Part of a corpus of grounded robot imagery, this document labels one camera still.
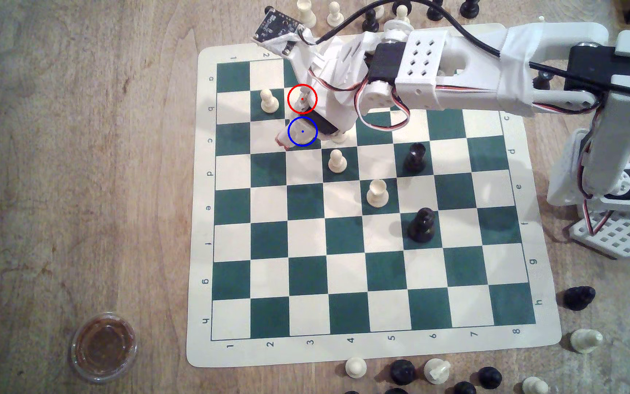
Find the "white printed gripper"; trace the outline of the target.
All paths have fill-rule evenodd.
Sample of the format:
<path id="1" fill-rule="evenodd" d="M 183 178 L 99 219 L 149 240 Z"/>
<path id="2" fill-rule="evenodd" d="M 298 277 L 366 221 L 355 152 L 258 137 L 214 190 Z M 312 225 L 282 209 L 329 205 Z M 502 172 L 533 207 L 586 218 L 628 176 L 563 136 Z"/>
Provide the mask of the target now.
<path id="1" fill-rule="evenodd" d="M 375 33 L 364 32 L 350 40 L 341 37 L 320 48 L 295 44 L 288 55 L 297 85 L 293 87 L 293 112 L 289 123 L 276 135 L 285 149 L 306 147 L 315 142 L 339 138 L 357 119 L 354 88 L 368 73 L 366 52 L 374 50 Z"/>

